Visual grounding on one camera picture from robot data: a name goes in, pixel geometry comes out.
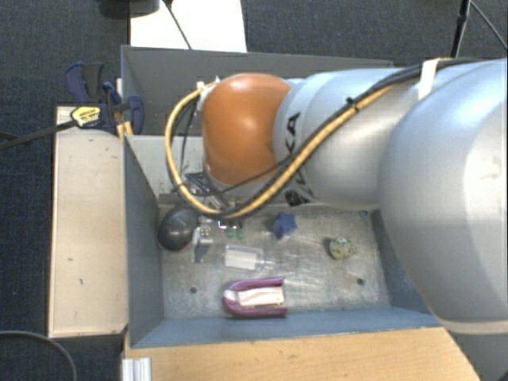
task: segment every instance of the white paper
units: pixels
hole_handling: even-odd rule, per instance
[[[172,12],[192,49],[247,52],[240,0],[174,0]],[[187,48],[162,1],[155,13],[131,18],[130,44]]]

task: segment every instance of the pink object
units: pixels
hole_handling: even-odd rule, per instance
[[[235,282],[224,291],[222,305],[228,313],[242,318],[283,316],[287,313],[283,284],[283,277]]]

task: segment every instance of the wooden board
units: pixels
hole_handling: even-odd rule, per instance
[[[59,108],[59,122],[70,108]],[[56,136],[48,335],[120,333],[127,278],[117,137],[73,128]]]
[[[479,381],[442,328],[251,343],[131,349],[152,358],[153,381]]]

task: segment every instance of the black ball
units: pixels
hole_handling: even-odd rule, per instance
[[[187,205],[177,205],[160,222],[157,240],[167,250],[180,251],[192,241],[196,227],[198,212]]]

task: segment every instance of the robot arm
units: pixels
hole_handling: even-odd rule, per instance
[[[497,379],[508,351],[506,60],[437,69],[430,94],[419,66],[225,79],[203,103],[205,173],[241,204],[183,195],[214,217],[255,213],[288,188],[340,210],[380,209],[429,308]]]

